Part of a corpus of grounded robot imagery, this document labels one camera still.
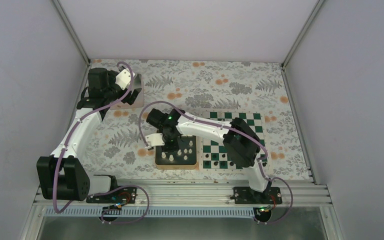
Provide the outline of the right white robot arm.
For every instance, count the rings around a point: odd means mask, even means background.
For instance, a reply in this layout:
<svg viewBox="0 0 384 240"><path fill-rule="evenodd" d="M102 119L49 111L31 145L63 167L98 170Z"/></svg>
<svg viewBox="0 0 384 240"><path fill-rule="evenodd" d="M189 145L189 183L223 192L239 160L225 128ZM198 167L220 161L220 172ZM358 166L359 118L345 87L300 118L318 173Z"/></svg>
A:
<svg viewBox="0 0 384 240"><path fill-rule="evenodd" d="M270 179L263 169L263 160L267 158L268 151L244 119L236 117L231 121L219 121L177 108L169 113L154 108L145 121L158 130L145 136L147 148L162 147L166 152L175 151L178 149L177 139L183 135L216 142L224 146L230 160L242 168L247 176L252 200L262 204L269 199Z"/></svg>

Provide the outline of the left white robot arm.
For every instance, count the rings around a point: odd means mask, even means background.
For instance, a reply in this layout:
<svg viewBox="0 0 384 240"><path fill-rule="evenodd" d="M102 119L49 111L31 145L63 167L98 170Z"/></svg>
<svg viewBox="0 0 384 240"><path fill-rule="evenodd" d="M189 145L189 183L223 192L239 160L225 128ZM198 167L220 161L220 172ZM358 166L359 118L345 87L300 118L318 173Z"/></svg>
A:
<svg viewBox="0 0 384 240"><path fill-rule="evenodd" d="M111 203L119 197L114 177L87 173L81 160L108 105L134 104L143 88L142 75L126 67L119 71L96 67L88 71L87 80L63 140L49 156L41 156L36 163L41 192L47 200L83 201L99 194Z"/></svg>

